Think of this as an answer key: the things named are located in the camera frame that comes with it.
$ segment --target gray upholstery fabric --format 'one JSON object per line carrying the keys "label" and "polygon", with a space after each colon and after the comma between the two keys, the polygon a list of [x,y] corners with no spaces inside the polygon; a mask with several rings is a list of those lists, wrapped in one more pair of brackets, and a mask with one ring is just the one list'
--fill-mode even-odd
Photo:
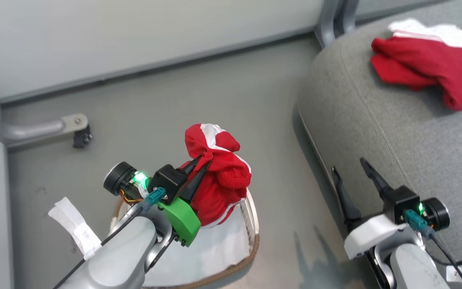
{"label": "gray upholstery fabric", "polygon": [[370,65],[372,40],[390,37],[387,24],[408,17],[462,28],[462,0],[387,18],[339,38],[316,57],[299,110],[326,170],[337,166],[363,214],[378,212],[381,201],[361,168],[361,156],[392,187],[405,184],[447,204],[452,224],[440,235],[462,259],[462,112],[446,108],[438,89],[413,92],[383,84]]}

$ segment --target white tag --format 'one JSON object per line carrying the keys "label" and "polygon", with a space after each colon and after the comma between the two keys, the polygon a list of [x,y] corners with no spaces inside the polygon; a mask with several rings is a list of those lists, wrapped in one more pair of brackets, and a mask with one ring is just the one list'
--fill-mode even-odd
{"label": "white tag", "polygon": [[458,282],[462,283],[461,276],[457,273],[454,266],[447,266],[447,282]]}
{"label": "white tag", "polygon": [[71,234],[85,260],[94,256],[95,251],[101,247],[101,240],[87,225],[85,219],[68,198],[65,197],[56,203],[48,215]]}

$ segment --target glowing green light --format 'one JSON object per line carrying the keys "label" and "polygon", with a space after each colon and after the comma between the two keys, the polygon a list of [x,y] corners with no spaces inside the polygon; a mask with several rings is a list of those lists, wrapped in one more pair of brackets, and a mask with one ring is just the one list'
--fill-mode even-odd
{"label": "glowing green light", "polygon": [[418,211],[420,211],[420,215],[423,215],[425,213],[425,208],[422,203],[418,205]]}
{"label": "glowing green light", "polygon": [[143,183],[146,179],[148,179],[148,177],[142,172],[139,172],[133,177],[135,183]]}

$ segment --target green plastic part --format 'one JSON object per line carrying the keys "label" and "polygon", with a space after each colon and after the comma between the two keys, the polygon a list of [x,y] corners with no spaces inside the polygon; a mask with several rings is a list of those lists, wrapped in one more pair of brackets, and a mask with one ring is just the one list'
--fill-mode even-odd
{"label": "green plastic part", "polygon": [[180,198],[175,199],[170,205],[159,202],[158,206],[165,210],[165,215],[179,235],[179,241],[189,247],[201,228],[201,222],[192,207]]}

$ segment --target crumpled red cloth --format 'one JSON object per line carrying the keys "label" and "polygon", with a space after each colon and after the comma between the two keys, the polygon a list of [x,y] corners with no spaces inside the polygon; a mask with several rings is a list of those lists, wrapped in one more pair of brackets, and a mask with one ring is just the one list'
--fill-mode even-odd
{"label": "crumpled red cloth", "polygon": [[245,200],[251,183],[251,167],[235,154],[240,150],[240,143],[216,124],[198,123],[189,127],[185,131],[185,144],[191,158],[201,155],[188,176],[190,181],[211,161],[191,207],[198,212],[201,227],[221,224],[235,205]]}

